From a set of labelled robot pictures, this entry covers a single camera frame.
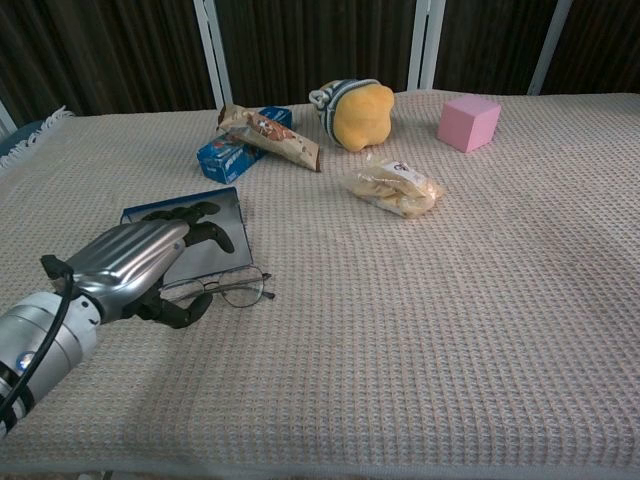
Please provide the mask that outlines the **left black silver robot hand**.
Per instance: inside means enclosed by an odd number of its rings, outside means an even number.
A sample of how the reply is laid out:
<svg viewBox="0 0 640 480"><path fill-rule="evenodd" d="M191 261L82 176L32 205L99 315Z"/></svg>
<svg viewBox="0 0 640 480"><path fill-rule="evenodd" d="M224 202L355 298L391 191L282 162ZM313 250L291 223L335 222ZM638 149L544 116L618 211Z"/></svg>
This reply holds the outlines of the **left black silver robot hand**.
<svg viewBox="0 0 640 480"><path fill-rule="evenodd" d="M227 254L234 245L219 225L205 221L220 207L211 202L156 210L113 227L67 260L74 285L97 305L103 324L138 316L174 329L199 320L212 302L198 294L186 307L161 298L165 273L186 248L215 241Z"/></svg>

